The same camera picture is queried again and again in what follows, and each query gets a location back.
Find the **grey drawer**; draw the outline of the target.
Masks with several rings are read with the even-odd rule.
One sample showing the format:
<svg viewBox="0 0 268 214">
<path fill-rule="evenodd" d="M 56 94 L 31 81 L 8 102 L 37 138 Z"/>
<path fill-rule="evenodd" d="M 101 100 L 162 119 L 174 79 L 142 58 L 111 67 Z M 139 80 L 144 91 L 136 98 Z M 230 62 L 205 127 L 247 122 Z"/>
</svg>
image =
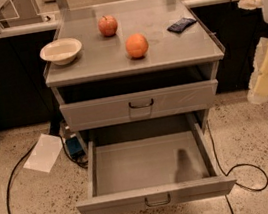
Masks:
<svg viewBox="0 0 268 214">
<path fill-rule="evenodd" d="M 217 81 L 205 81 L 168 88 L 64 104 L 60 110 L 72 131 L 183 114 L 208 109 L 216 94 Z"/>
<path fill-rule="evenodd" d="M 209 155 L 200 126 L 184 132 L 88 144 L 88 196 L 81 214 L 120 214 L 227 195 L 236 179 Z"/>
</svg>

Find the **grey top drawer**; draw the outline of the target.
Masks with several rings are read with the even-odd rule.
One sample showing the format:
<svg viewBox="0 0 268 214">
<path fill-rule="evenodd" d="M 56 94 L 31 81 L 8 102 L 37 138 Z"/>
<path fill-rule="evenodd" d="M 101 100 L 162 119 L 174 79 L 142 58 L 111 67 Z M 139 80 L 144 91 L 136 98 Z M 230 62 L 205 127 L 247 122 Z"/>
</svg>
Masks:
<svg viewBox="0 0 268 214">
<path fill-rule="evenodd" d="M 208 109 L 216 94 L 217 81 L 205 81 L 168 88 L 64 104 L 60 110 L 72 131 L 183 114 Z"/>
</svg>

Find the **grey metal drawer cabinet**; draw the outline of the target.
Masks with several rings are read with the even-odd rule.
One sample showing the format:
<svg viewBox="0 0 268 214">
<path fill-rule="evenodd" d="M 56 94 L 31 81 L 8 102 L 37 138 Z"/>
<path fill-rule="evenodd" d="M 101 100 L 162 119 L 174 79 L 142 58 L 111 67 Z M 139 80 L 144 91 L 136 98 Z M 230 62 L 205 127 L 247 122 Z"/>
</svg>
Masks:
<svg viewBox="0 0 268 214">
<path fill-rule="evenodd" d="M 182 34 L 167 30 L 171 23 L 190 14 L 181 0 L 129 0 L 68 10 L 57 37 L 78 39 L 83 46 L 70 64 L 48 65 L 46 84 L 61 106 L 217 81 L 218 63 L 224 53 L 202 25 L 195 23 Z M 117 32 L 111 37 L 103 36 L 98 30 L 98 21 L 105 15 L 114 16 L 118 22 Z M 143 57 L 131 58 L 126 52 L 126 40 L 138 33 L 145 36 L 149 48 Z M 210 107 L 185 113 L 203 125 Z M 71 131 L 81 144 L 87 144 L 90 132 L 95 129 L 137 125 L 151 119 Z"/>
</svg>

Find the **dark blue snack packet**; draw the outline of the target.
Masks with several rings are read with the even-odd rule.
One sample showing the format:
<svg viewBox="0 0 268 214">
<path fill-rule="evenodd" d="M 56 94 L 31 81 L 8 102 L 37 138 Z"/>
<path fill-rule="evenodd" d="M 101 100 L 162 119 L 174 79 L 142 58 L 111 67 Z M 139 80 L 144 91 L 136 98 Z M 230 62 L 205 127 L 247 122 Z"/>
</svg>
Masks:
<svg viewBox="0 0 268 214">
<path fill-rule="evenodd" d="M 183 17 L 174 24 L 170 25 L 167 30 L 173 33 L 182 33 L 184 30 L 189 28 L 189 26 L 194 25 L 195 23 L 195 19 Z"/>
</svg>

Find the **orange fruit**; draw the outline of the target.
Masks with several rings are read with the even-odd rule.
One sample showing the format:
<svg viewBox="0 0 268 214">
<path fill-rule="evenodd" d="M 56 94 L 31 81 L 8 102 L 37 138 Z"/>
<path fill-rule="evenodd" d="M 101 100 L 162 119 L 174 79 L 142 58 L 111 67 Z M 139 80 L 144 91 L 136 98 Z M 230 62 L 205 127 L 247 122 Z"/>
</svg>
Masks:
<svg viewBox="0 0 268 214">
<path fill-rule="evenodd" d="M 140 58 L 145 55 L 149 45 L 148 41 L 142 34 L 132 34 L 126 40 L 126 52 L 131 58 Z"/>
</svg>

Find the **red apple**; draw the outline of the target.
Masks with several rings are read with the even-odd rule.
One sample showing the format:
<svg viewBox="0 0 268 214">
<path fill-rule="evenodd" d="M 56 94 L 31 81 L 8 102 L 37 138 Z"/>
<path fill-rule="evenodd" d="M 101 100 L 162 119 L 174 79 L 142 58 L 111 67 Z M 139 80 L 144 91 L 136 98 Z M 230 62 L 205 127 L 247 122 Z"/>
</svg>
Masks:
<svg viewBox="0 0 268 214">
<path fill-rule="evenodd" d="M 114 16 L 104 15 L 98 21 L 98 30 L 103 36 L 111 37 L 117 32 L 118 22 Z"/>
</svg>

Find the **white ceramic bowl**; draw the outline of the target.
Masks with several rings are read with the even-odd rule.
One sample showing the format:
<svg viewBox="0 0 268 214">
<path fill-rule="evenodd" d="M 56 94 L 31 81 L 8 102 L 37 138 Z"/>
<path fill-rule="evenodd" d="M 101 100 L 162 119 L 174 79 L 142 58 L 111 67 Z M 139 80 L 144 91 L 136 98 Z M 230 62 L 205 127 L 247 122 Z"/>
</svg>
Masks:
<svg viewBox="0 0 268 214">
<path fill-rule="evenodd" d="M 78 39 L 61 38 L 45 45 L 40 51 L 40 58 L 64 66 L 74 61 L 81 49 L 82 44 Z"/>
</svg>

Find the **blue power box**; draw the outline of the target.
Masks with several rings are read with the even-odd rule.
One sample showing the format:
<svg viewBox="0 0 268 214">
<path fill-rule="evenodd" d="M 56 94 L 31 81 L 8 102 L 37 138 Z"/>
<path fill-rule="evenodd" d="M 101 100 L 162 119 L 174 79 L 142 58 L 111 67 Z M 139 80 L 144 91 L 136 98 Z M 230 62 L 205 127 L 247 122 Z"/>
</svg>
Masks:
<svg viewBox="0 0 268 214">
<path fill-rule="evenodd" d="M 82 156 L 85 153 L 77 137 L 71 137 L 67 139 L 66 147 L 68 147 L 68 153 L 72 158 L 77 158 L 78 156 Z"/>
</svg>

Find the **white paper sheet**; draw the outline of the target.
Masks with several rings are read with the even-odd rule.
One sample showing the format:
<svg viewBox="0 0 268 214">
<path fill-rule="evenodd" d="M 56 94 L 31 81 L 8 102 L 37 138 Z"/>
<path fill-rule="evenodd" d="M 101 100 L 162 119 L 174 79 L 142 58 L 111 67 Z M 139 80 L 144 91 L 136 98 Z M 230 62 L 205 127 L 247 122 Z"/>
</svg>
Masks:
<svg viewBox="0 0 268 214">
<path fill-rule="evenodd" d="M 49 173 L 62 150 L 62 141 L 57 136 L 41 134 L 29 158 L 24 163 L 24 169 Z"/>
</svg>

